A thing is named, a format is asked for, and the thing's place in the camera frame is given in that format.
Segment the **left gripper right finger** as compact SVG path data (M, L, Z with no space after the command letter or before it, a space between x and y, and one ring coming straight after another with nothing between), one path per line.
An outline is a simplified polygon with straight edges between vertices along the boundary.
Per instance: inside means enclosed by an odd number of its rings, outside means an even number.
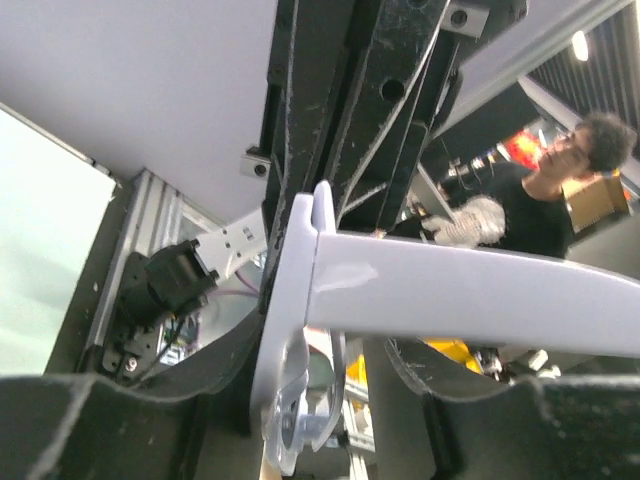
M417 339L387 338L384 348L396 373L416 394L471 400L502 393L509 388L472 372Z

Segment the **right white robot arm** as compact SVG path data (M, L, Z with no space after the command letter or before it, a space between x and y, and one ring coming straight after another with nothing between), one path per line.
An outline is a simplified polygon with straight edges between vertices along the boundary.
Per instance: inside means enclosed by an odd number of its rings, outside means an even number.
M102 347L104 374L137 385L196 353L208 296L265 248L257 209L150 256L130 254Z

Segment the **white frame sunglasses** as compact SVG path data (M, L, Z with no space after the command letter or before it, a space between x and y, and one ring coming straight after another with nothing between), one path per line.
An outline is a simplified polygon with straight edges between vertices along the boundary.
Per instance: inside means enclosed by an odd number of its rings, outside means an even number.
M639 284L559 260L340 233L331 187L292 204L251 393L268 462L290 474L305 445L322 447L338 420L307 412L305 330L329 333L346 370L346 333L459 338L634 357Z

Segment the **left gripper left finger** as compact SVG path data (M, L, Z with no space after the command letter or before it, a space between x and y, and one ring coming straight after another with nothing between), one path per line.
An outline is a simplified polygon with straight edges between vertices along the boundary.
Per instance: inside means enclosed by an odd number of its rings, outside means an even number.
M237 378L254 376L265 316L252 310L222 337L178 365L142 382L137 393L159 399L191 398L217 393Z

